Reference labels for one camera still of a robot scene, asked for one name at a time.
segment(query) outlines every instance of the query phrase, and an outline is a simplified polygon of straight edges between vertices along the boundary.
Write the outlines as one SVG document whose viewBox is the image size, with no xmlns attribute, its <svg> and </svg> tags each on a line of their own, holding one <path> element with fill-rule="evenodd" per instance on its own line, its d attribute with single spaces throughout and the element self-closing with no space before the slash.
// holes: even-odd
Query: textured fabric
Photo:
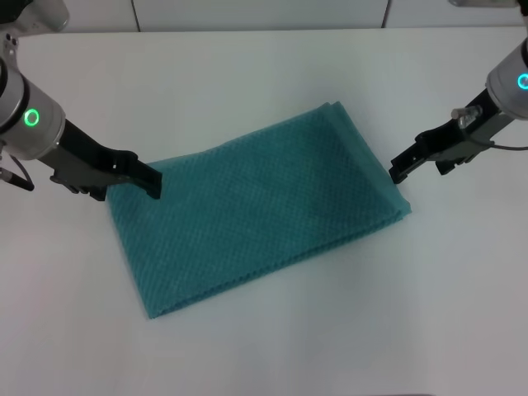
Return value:
<svg viewBox="0 0 528 396">
<path fill-rule="evenodd" d="M 109 191 L 150 318 L 400 220 L 410 208 L 340 103 L 152 164 L 161 200 Z"/>
</svg>

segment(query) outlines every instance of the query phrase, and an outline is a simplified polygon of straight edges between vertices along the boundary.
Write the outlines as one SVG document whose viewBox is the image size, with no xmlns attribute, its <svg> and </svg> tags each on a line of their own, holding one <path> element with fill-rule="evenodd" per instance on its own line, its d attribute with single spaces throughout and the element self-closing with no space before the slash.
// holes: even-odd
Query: folded towel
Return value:
<svg viewBox="0 0 528 396">
<path fill-rule="evenodd" d="M 410 212 L 340 103 L 151 164 L 161 200 L 109 190 L 150 318 L 361 238 Z"/>
</svg>

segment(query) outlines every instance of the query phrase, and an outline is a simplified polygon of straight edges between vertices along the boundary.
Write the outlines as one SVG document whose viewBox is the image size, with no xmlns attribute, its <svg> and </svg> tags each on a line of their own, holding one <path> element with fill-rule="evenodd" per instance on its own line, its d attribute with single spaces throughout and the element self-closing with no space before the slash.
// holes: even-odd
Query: teal cloth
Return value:
<svg viewBox="0 0 528 396">
<path fill-rule="evenodd" d="M 108 194 L 150 318 L 410 212 L 340 103 L 152 166 L 163 173 L 161 200 L 131 185 Z"/>
</svg>

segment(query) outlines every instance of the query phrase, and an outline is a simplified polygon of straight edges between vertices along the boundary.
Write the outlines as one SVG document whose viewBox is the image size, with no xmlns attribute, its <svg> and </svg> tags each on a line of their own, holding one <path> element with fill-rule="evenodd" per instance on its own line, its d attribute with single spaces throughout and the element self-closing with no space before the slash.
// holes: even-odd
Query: white table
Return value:
<svg viewBox="0 0 528 396">
<path fill-rule="evenodd" d="M 482 89 L 522 28 L 54 35 L 26 76 L 102 144 L 194 153 L 341 101 L 389 167 Z M 498 141 L 527 144 L 516 122 Z M 528 154 L 401 185 L 361 241 L 147 320 L 104 204 L 0 186 L 0 395 L 525 394 Z"/>
</svg>

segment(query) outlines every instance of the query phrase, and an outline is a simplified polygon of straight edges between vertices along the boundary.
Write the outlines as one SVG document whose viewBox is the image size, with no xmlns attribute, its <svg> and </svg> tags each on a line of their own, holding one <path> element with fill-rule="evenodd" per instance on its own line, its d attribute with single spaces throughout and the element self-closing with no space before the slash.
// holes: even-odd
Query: metal bracket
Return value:
<svg viewBox="0 0 528 396">
<path fill-rule="evenodd" d="M 448 0 L 456 7 L 514 8 L 516 0 Z"/>
</svg>

